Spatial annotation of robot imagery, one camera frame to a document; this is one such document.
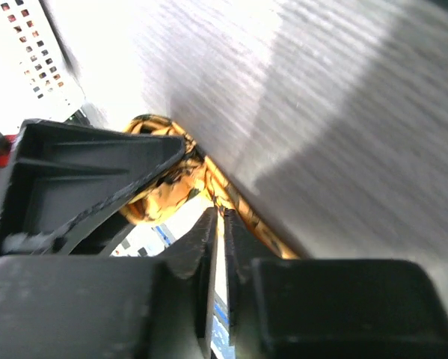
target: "folded cloth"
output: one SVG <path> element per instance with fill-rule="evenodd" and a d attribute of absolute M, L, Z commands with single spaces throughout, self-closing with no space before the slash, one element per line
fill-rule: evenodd
<path fill-rule="evenodd" d="M 297 258 L 255 214 L 215 163 L 202 153 L 194 139 L 178 124 L 166 117 L 144 114 L 132 120 L 124 132 L 181 136 L 185 139 L 185 155 L 182 160 L 161 174 L 152 185 L 120 210 L 129 222 L 161 224 L 198 194 L 212 201 L 221 215 L 224 209 L 235 209 L 247 228 L 279 257 Z"/>

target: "white plastic basket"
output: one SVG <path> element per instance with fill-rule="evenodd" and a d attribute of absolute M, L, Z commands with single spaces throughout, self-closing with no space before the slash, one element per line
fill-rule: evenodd
<path fill-rule="evenodd" d="M 62 122 L 83 103 L 39 1 L 0 0 L 0 131 L 25 118 Z"/>

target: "wood grain surface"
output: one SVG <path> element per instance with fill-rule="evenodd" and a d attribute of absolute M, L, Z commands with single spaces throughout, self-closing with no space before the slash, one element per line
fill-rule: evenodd
<path fill-rule="evenodd" d="M 448 308 L 448 10 L 43 0 L 100 126 L 166 114 L 289 243 L 421 263 Z"/>

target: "red object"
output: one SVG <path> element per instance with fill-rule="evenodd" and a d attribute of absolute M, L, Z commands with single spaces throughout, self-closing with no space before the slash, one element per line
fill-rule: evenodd
<path fill-rule="evenodd" d="M 16 135 L 6 135 L 6 139 L 12 144 L 16 139 Z M 9 162 L 9 152 L 0 156 L 0 168 L 6 167 Z"/>

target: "table surface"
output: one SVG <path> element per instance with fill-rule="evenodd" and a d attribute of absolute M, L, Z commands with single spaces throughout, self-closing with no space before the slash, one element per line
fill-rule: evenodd
<path fill-rule="evenodd" d="M 448 10 L 43 0 L 85 111 L 185 127 L 301 253 L 421 263 L 448 308 Z"/>

